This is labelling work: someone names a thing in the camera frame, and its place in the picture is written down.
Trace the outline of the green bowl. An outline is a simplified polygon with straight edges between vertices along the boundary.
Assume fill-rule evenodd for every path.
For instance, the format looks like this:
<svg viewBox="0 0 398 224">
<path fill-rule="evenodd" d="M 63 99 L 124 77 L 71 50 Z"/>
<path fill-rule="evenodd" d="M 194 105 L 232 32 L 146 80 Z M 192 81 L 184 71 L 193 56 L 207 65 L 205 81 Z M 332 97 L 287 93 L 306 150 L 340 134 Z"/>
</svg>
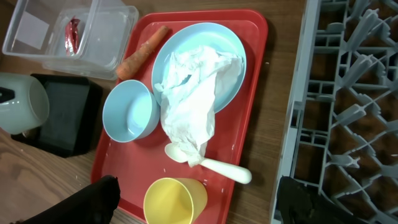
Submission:
<svg viewBox="0 0 398 224">
<path fill-rule="evenodd" d="M 15 91 L 15 98 L 1 102 L 1 129 L 15 135 L 43 125 L 50 112 L 44 86 L 35 77 L 1 73 L 1 87 Z"/>
</svg>

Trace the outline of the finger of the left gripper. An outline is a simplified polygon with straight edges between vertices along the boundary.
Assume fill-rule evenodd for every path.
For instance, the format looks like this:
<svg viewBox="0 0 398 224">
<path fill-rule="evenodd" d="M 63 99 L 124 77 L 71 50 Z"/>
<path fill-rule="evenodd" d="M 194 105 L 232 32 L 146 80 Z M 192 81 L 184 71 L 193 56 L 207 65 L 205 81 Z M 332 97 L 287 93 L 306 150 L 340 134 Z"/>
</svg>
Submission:
<svg viewBox="0 0 398 224">
<path fill-rule="evenodd" d="M 0 94 L 0 102 L 7 102 L 15 98 L 15 91 L 8 88 L 0 87 Z"/>
</svg>

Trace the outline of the yellow cup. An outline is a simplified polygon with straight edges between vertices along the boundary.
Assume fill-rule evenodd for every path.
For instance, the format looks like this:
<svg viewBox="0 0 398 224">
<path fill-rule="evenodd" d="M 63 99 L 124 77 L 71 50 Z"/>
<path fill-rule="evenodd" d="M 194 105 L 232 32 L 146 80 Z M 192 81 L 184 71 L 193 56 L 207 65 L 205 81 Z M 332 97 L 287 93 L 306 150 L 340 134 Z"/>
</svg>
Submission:
<svg viewBox="0 0 398 224">
<path fill-rule="evenodd" d="M 204 185 L 188 178 L 156 180 L 144 197 L 148 224 L 192 224 L 204 211 L 208 195 Z"/>
</svg>

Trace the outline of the white plastic spoon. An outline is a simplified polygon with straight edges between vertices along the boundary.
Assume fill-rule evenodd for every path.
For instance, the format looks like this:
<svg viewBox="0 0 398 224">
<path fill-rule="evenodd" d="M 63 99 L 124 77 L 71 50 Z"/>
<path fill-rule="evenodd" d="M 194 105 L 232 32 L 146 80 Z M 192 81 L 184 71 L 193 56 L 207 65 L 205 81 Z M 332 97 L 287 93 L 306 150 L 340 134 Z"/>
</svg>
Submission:
<svg viewBox="0 0 398 224">
<path fill-rule="evenodd" d="M 169 158 L 178 163 L 188 161 L 187 155 L 172 143 L 166 145 L 165 153 Z M 235 182 L 239 182 L 240 184 L 248 184 L 252 181 L 252 174 L 247 168 L 208 158 L 201 160 L 199 165 L 234 180 Z"/>
</svg>

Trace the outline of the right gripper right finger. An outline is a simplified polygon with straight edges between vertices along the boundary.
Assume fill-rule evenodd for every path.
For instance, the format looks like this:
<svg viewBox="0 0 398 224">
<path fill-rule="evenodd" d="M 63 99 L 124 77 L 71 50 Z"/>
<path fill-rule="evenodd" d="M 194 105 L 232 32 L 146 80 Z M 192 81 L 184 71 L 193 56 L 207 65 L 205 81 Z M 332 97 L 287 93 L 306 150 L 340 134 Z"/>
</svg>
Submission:
<svg viewBox="0 0 398 224">
<path fill-rule="evenodd" d="M 280 178 L 277 208 L 284 223 L 365 224 L 291 177 Z"/>
</svg>

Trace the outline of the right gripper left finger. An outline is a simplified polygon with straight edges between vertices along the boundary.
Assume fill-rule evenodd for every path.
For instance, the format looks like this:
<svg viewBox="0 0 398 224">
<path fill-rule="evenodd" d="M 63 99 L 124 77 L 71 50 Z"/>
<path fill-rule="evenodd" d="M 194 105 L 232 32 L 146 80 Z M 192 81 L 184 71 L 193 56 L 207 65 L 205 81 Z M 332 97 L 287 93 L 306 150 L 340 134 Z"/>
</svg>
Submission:
<svg viewBox="0 0 398 224">
<path fill-rule="evenodd" d="M 42 213 L 13 224 L 110 224 L 120 199 L 118 178 L 106 175 Z"/>
</svg>

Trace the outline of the red snack wrapper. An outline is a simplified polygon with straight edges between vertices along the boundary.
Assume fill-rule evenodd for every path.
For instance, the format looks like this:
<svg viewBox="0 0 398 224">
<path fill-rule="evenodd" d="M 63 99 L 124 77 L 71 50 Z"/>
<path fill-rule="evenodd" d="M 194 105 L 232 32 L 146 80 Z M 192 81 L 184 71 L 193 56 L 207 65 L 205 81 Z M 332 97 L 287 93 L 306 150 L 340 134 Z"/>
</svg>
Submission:
<svg viewBox="0 0 398 224">
<path fill-rule="evenodd" d="M 80 20 L 72 17 L 65 26 L 65 50 L 68 56 L 72 56 L 78 52 L 79 34 L 78 25 Z"/>
</svg>

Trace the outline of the white napkin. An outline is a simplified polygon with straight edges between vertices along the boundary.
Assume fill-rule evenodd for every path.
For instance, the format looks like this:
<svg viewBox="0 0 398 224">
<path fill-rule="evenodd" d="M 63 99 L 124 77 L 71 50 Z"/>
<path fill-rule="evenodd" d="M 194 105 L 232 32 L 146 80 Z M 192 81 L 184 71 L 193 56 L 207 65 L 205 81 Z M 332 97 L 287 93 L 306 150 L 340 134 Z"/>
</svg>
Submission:
<svg viewBox="0 0 398 224">
<path fill-rule="evenodd" d="M 204 159 L 215 134 L 216 98 L 234 87 L 242 69 L 241 56 L 201 45 L 171 53 L 167 76 L 154 85 L 161 98 L 162 128 L 190 167 Z"/>
</svg>

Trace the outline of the light blue bowl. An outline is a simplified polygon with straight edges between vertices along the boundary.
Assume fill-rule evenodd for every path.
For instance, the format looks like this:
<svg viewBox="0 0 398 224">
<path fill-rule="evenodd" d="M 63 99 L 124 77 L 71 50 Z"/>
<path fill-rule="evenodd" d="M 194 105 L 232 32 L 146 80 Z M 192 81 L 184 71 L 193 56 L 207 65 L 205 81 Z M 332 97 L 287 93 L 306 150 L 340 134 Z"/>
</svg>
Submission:
<svg viewBox="0 0 398 224">
<path fill-rule="evenodd" d="M 153 132 L 160 120 L 160 106 L 145 84 L 126 80 L 111 90 L 104 103 L 102 120 L 112 140 L 131 142 Z"/>
</svg>

